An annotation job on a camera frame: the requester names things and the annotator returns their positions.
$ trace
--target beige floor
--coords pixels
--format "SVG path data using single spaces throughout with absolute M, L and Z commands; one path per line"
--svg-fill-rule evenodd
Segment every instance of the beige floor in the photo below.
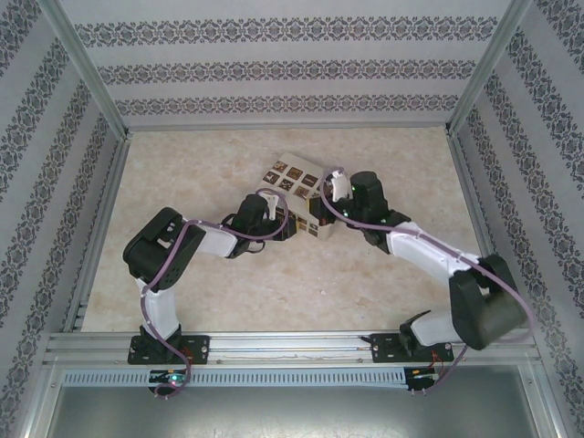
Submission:
M 478 254 L 451 155 L 440 128 L 230 130 L 134 135 L 89 300 L 84 331 L 136 331 L 139 293 L 124 246 L 165 205 L 219 221 L 236 211 L 285 151 L 348 173 L 375 171 L 390 207 Z M 416 266 L 336 225 L 320 242 L 296 235 L 259 255 L 196 255 L 177 284 L 185 330 L 396 329 L 448 291 Z

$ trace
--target patterned wallpaper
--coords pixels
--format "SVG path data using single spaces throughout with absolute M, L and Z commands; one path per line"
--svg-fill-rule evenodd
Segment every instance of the patterned wallpaper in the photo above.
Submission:
M 34 0 L 0 1 L 0 437 L 60 331 L 118 144 Z
M 130 128 L 446 122 L 508 3 L 63 0 Z
M 584 435 L 581 5 L 537 1 L 459 132 L 495 248 L 513 261 L 569 436 Z

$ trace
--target enclosure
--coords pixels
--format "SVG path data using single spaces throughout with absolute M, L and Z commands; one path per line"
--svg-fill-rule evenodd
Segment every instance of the enclosure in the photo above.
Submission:
M 0 10 L 0 436 L 584 435 L 580 0 Z M 164 206 L 220 222 L 270 172 L 308 193 L 307 173 L 273 168 L 285 153 L 374 171 L 424 230 L 501 255 L 534 337 L 469 350 L 410 398 L 403 364 L 360 339 L 448 290 L 360 232 L 299 227 L 261 254 L 193 258 L 177 315 L 210 337 L 208 364 L 157 405 L 138 389 L 152 367 L 126 362 L 142 314 L 124 247 Z

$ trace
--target wire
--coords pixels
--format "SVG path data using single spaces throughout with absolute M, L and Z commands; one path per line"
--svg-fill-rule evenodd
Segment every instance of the wire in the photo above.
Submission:
M 518 341 L 521 341 L 524 339 L 528 339 L 531 336 L 533 336 L 533 329 L 535 326 L 535 317 L 533 315 L 533 312 L 531 311 L 531 308 L 529 308 L 529 305 L 527 304 L 527 302 L 518 294 L 517 291 L 515 291 L 511 286 L 509 286 L 506 282 L 504 282 L 501 278 L 499 278 L 495 274 L 491 273 L 487 269 L 484 269 L 482 266 L 478 265 L 477 263 L 473 262 L 472 260 L 469 260 L 467 257 L 461 255 L 460 253 L 452 250 L 451 248 L 444 245 L 442 242 L 435 239 L 431 235 L 426 234 L 425 232 L 413 231 L 413 230 L 410 230 L 407 228 L 398 228 L 396 226 L 365 224 L 363 222 L 349 219 L 348 217 L 345 217 L 344 215 L 339 213 L 337 210 L 335 210 L 334 207 L 330 204 L 329 200 L 327 199 L 327 196 L 325 195 L 325 183 L 326 183 L 327 178 L 330 175 L 332 175 L 333 172 L 336 172 L 336 171 L 344 172 L 344 169 L 342 167 L 336 167 L 336 168 L 333 168 L 333 169 L 330 169 L 330 170 L 324 172 L 322 179 L 320 180 L 319 190 L 320 190 L 320 199 L 322 199 L 323 204 L 325 204 L 325 206 L 328 208 L 328 210 L 331 213 L 333 213 L 339 220 L 341 220 L 345 224 L 352 225 L 356 228 L 363 228 L 366 230 L 383 231 L 386 233 L 398 231 L 398 232 L 403 233 L 405 235 L 414 235 L 417 238 L 421 238 L 421 239 L 425 240 L 430 245 L 438 248 L 439 250 L 444 251 L 447 255 L 452 256 L 452 257 L 456 257 L 458 260 L 460 260 L 465 265 L 470 266 L 472 269 L 478 271 L 483 276 L 486 276 L 491 281 L 498 284 L 501 288 L 503 288 L 505 290 L 505 292 L 510 294 L 511 297 L 513 297 L 515 299 L 515 301 L 517 301 L 517 303 L 519 303 L 519 306 L 521 306 L 521 308 L 526 312 L 527 320 L 529 322 L 529 330 L 527 331 L 527 333 L 525 335 L 521 335 L 521 336 L 518 336 L 518 337 L 512 338 L 512 339 L 502 339 L 501 342 L 513 343 L 513 342 L 518 342 Z M 441 375 L 441 377 L 438 379 L 438 381 L 436 381 L 436 383 L 431 387 L 431 389 L 436 388 L 437 386 L 439 386 L 440 383 L 442 383 L 442 381 L 446 380 L 446 378 L 450 375 L 452 370 L 456 367 L 456 365 L 458 365 L 458 362 L 460 362 L 460 360 L 463 358 L 463 356 L 467 350 L 468 350 L 468 346 L 464 345 L 462 351 L 460 352 L 458 357 L 454 360 L 453 364 L 448 368 L 448 370 L 444 373 L 444 375 Z
M 287 222 L 288 222 L 288 205 L 286 203 L 286 197 L 282 193 L 279 193 L 275 190 L 268 189 L 268 188 L 262 188 L 262 189 L 259 189 L 258 191 L 255 192 L 255 194 L 260 194 L 260 193 L 272 193 L 272 194 L 276 195 L 284 206 L 284 220 L 282 221 L 282 224 L 273 233 L 270 233 L 269 235 L 245 235 L 243 233 L 238 233 L 234 230 L 230 230 L 229 228 L 226 228 L 222 224 L 214 224 L 212 222 L 200 221 L 197 219 L 192 219 L 190 221 L 187 221 L 182 226 L 181 232 L 179 233 L 178 237 L 176 238 L 176 241 L 174 242 L 174 245 L 172 246 L 171 252 L 168 254 L 168 257 L 166 257 L 166 261 L 164 262 L 164 264 L 162 265 L 160 270 L 156 273 L 156 276 L 154 276 L 154 278 L 152 279 L 152 281 L 148 285 L 146 285 L 142 288 L 141 297 L 140 297 L 140 307 L 141 307 L 142 315 L 144 316 L 144 321 L 146 322 L 146 325 L 150 329 L 151 334 L 164 347 L 166 347 L 166 349 L 168 349 L 169 351 L 174 353 L 176 356 L 179 357 L 179 359 L 182 360 L 182 362 L 184 363 L 185 372 L 186 372 L 184 379 L 181 383 L 181 386 L 174 386 L 174 385 L 171 385 L 170 383 L 161 383 L 160 385 L 158 385 L 154 389 L 154 396 L 156 398 L 163 398 L 164 400 L 168 400 L 171 397 L 176 397 L 186 387 L 187 383 L 191 381 L 191 362 L 187 359 L 187 357 L 184 354 L 182 354 L 179 350 L 177 350 L 175 347 L 173 347 L 171 344 L 169 344 L 166 341 L 166 339 L 164 339 L 161 336 L 161 334 L 158 332 L 158 330 L 152 324 L 150 316 L 148 315 L 148 310 L 146 308 L 146 295 L 147 295 L 148 291 L 151 290 L 154 286 L 156 286 L 159 281 L 161 281 L 161 278 L 164 276 L 168 267 L 171 265 L 172 260 L 176 256 L 176 253 L 178 252 L 178 249 L 181 245 L 181 242 L 184 239 L 184 235 L 186 234 L 186 232 L 190 226 L 202 224 L 205 226 L 209 226 L 211 228 L 223 230 L 223 231 L 229 233 L 230 235 L 235 235 L 237 237 L 248 239 L 248 240 L 251 240 L 254 242 L 259 242 L 259 241 L 263 241 L 266 239 L 270 239 L 270 238 L 274 237 L 275 235 L 279 234 L 282 230 L 284 230 L 284 228 L 286 227 Z M 171 392 L 170 394 L 167 394 L 167 395 L 160 395 L 159 391 L 162 388 L 171 388 L 174 391 Z

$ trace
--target decorative border stripe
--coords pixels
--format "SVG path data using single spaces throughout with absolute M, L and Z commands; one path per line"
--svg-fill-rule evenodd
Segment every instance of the decorative border stripe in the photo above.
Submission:
M 580 73 L 584 74 L 584 15 L 574 0 L 538 0 L 537 7 L 562 40 Z
M 579 433 L 584 434 L 584 399 L 581 396 L 584 393 L 584 388 L 582 387 L 582 378 L 578 375 L 578 365 L 571 357 L 571 348 L 566 346 L 568 339 L 566 338 L 566 334 L 561 330 L 558 313 L 552 304 L 548 287 L 542 279 L 537 260 L 526 238 L 525 227 L 517 215 L 515 201 L 513 201 L 511 191 L 503 176 L 503 170 L 499 166 L 498 160 L 493 152 L 491 139 L 486 132 L 485 125 L 476 107 L 471 110 L 466 122 L 481 155 L 489 184 L 506 226 L 507 236 L 511 241 L 516 261 L 519 264 L 519 269 L 524 279 L 526 291 L 531 298 L 531 304 L 535 310 L 536 318 L 544 333 L 544 340 L 551 351 L 550 356 L 554 360 L 554 368 L 560 377 L 559 384 L 564 388 L 564 396 L 566 402 L 571 406 L 570 413 L 574 417 L 577 430 Z M 471 173 L 474 190 L 477 196 L 479 196 L 468 157 L 464 148 L 462 149 L 466 166 Z M 479 204 L 486 219 L 485 209 L 480 202 L 480 196 Z
M 40 225 L 45 219 L 58 177 L 65 166 L 72 142 L 78 132 L 89 105 L 91 95 L 83 80 L 79 82 L 73 98 L 69 102 L 67 112 L 63 116 L 61 126 L 53 140 L 41 172 L 29 195 L 22 221 L 16 227 L 12 244 L 5 254 L 5 261 L 0 265 L 0 328 L 4 326 L 4 318 L 8 315 L 10 301 L 18 290 L 23 268 L 28 263 L 28 256 L 37 239 Z
M 456 95 L 257 96 L 116 100 L 122 116 L 252 112 L 450 111 Z
M 20 45 L 38 20 L 41 11 L 35 0 L 13 0 L 0 20 L 0 78 L 10 66 Z
M 83 203 L 89 190 L 93 172 L 99 161 L 99 154 L 103 149 L 103 142 L 108 132 L 109 126 L 103 114 L 99 115 L 95 129 L 91 134 L 87 151 L 83 162 L 79 166 L 79 172 L 73 190 L 69 195 L 68 205 L 61 218 L 61 225 L 57 230 L 53 247 L 49 251 L 47 267 L 43 271 L 41 281 L 38 283 L 38 290 L 35 293 L 34 304 L 26 318 L 26 330 L 23 332 L 23 338 L 18 342 L 16 356 L 13 358 L 14 365 L 7 375 L 8 383 L 2 389 L 2 399 L 0 399 L 0 436 L 9 436 L 10 427 L 14 423 L 16 412 L 21 403 L 21 397 L 25 391 L 26 382 L 28 381 L 32 360 L 37 354 L 37 343 L 40 341 L 40 333 L 45 328 L 48 312 L 53 302 L 53 296 L 57 293 L 61 269 L 65 264 L 68 250 L 73 241 L 76 232 L 78 220 L 83 210 Z M 101 188 L 98 203 L 105 190 L 106 182 L 110 176 L 110 169 L 113 163 L 116 149 L 109 160 L 109 167 L 105 181 Z M 89 227 L 89 235 L 93 232 L 94 221 Z M 84 253 L 81 257 L 80 264 L 83 264 L 87 253 L 87 246 L 84 247 Z
M 47 108 L 48 100 L 53 95 L 63 70 L 69 62 L 69 56 L 58 38 L 51 45 L 43 62 L 35 74 L 35 79 L 26 90 L 22 105 L 16 109 L 12 124 L 8 125 L 0 145 L 0 203 L 8 190 L 13 172 L 18 169 L 23 152 L 37 129 L 40 117 Z
M 454 60 L 252 61 L 98 68 L 106 85 L 226 80 L 468 79 L 476 63 Z
M 562 98 L 554 87 L 551 77 L 537 58 L 525 33 L 518 29 L 507 46 L 507 53 L 526 85 L 533 103 L 537 105 L 541 119 L 546 123 L 549 135 L 556 141 L 559 154 L 566 162 L 570 176 L 584 190 L 584 136 L 578 124 L 562 104 Z
M 379 16 L 140 21 L 76 25 L 85 47 L 340 40 L 486 41 L 494 16 Z
M 568 290 L 574 295 L 576 307 L 581 310 L 580 317 L 584 318 L 584 260 L 580 251 L 564 225 L 564 215 L 556 204 L 556 196 L 549 189 L 546 175 L 541 171 L 537 162 L 536 153 L 529 144 L 529 138 L 524 133 L 521 121 L 506 94 L 497 74 L 493 74 L 485 83 L 485 93 L 491 100 L 499 125 L 503 129 L 511 152 L 516 158 L 523 181 L 531 193 L 539 220 L 544 225 L 544 231 L 549 236 L 554 256 L 558 258 L 558 265 L 562 267 L 562 275 L 569 283 Z

